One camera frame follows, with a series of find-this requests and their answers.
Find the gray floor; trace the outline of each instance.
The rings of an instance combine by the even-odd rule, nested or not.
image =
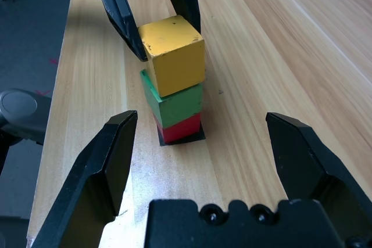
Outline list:
[[[70,0],[0,1],[0,92],[51,97]],[[0,176],[0,216],[29,218],[42,146],[21,141]]]

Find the yellow block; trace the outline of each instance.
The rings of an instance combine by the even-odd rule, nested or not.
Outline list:
[[[204,80],[204,40],[182,16],[138,28],[148,57],[147,72],[160,97]]]

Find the stack of blocks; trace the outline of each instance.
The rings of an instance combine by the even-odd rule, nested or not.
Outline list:
[[[138,31],[148,57],[142,84],[164,143],[199,132],[205,77],[202,36],[182,16]]]

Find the wood grain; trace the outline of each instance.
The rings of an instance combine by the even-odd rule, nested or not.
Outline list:
[[[169,0],[128,0],[137,25],[174,15]],[[372,197],[368,0],[199,0],[206,44],[206,140],[160,147],[145,65],[110,26],[101,0],[71,0],[33,211],[37,235],[76,156],[116,113],[138,110],[121,215],[100,247],[142,247],[148,204],[232,199],[275,209],[285,192],[264,120],[311,125]]]

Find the wooden plank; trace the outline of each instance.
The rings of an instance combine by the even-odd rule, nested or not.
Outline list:
[[[169,0],[128,1],[138,26],[174,15]],[[311,125],[372,197],[372,91],[354,61],[295,0],[199,0],[199,6],[206,140],[160,147],[139,75],[145,64],[116,35],[101,0],[71,0],[30,243],[80,150],[109,116],[127,109],[139,117],[131,174],[121,215],[106,226],[101,247],[143,247],[152,199],[188,198],[199,208],[217,203],[225,210],[231,199],[242,199],[275,209],[285,193],[264,120],[269,111]]]
[[[329,36],[372,82],[372,0],[296,0],[314,24]]]
[[[366,181],[372,180],[372,160],[366,160],[372,138],[369,80],[294,0],[244,1],[346,153],[329,147],[371,195],[371,184]]]

